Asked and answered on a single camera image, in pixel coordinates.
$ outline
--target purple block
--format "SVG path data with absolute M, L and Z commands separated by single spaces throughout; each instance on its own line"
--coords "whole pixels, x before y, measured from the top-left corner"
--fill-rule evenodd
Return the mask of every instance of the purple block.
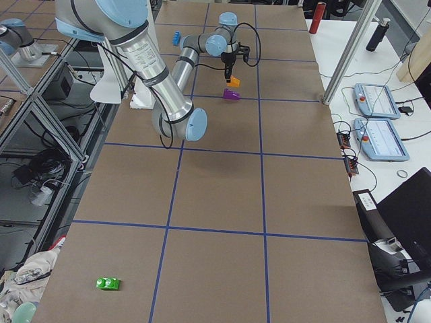
M 234 92 L 234 91 L 232 91 L 230 89 L 224 89 L 223 99 L 227 99 L 227 100 L 239 100 L 240 99 L 240 94 L 238 92 Z

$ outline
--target black electronic device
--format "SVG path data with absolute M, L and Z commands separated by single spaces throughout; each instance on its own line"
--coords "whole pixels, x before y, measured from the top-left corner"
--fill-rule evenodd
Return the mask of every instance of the black electronic device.
M 421 168 L 377 205 L 421 270 L 431 270 L 431 172 Z
M 380 203 L 368 190 L 354 198 L 377 284 L 394 310 L 404 310 L 431 281 L 431 172 L 418 170 Z M 392 254 L 377 246 L 379 240 Z M 411 260 L 403 260 L 400 245 Z

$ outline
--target black cylinder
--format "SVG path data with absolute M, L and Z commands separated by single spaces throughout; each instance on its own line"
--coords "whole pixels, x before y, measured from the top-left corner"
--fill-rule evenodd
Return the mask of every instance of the black cylinder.
M 386 31 L 388 29 L 389 29 L 389 24 L 387 21 L 383 21 L 381 24 L 379 24 L 376 30 L 374 31 L 374 34 L 372 35 L 370 41 L 366 45 L 366 50 L 370 52 L 374 52 L 379 42 L 383 40 L 383 36 L 386 34 Z

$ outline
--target brown paper table surface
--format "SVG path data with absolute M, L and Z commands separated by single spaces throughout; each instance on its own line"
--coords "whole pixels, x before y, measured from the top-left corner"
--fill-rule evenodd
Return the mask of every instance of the brown paper table surface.
M 169 150 L 151 111 L 123 102 L 33 322 L 386 322 L 302 11 L 164 3 L 164 60 L 175 30 L 224 11 L 262 37 L 259 66 L 234 67 L 242 99 L 198 67 L 185 94 L 207 133 Z M 97 290 L 99 276 L 120 290 Z

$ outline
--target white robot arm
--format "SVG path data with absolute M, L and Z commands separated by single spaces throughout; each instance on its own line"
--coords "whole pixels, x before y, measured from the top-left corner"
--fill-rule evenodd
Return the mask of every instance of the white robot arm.
M 151 89 L 161 104 L 153 109 L 155 130 L 165 137 L 188 141 L 202 138 L 207 128 L 204 110 L 195 108 L 182 90 L 197 63 L 199 54 L 228 57 L 225 72 L 229 81 L 236 56 L 248 58 L 246 46 L 237 44 L 237 25 L 233 13 L 220 16 L 214 32 L 183 38 L 182 52 L 172 74 L 148 36 L 146 0 L 56 0 L 57 29 L 70 37 L 102 42 L 105 37 L 113 46 L 121 47 L 138 77 Z

